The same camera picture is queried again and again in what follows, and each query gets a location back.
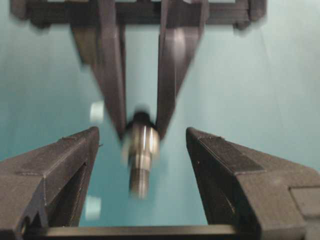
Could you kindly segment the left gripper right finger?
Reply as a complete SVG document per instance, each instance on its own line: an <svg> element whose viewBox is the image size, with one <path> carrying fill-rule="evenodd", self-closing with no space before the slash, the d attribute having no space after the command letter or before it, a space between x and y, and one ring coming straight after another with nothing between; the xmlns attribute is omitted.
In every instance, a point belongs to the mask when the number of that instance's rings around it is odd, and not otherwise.
<svg viewBox="0 0 320 240"><path fill-rule="evenodd" d="M320 237L317 170L189 127L186 148L208 224L258 240Z"/></svg>

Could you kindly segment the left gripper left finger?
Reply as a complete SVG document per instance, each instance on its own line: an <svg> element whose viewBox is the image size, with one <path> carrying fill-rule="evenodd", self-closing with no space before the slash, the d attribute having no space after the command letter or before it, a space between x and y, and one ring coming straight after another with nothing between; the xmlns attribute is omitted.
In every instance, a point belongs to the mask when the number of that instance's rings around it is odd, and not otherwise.
<svg viewBox="0 0 320 240"><path fill-rule="evenodd" d="M99 141L94 126L1 161L1 239L21 240L32 225L78 226Z"/></svg>

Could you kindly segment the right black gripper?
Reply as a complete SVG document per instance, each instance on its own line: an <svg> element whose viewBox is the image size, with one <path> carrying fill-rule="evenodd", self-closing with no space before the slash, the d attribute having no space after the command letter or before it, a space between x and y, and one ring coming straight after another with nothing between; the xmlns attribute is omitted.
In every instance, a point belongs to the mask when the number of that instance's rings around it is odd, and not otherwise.
<svg viewBox="0 0 320 240"><path fill-rule="evenodd" d="M9 9L17 19L30 21L38 28L70 24L80 61L90 67L119 139L127 125L124 25L160 25L155 126L163 140L205 25L245 29L265 16L267 2L11 0Z"/></svg>

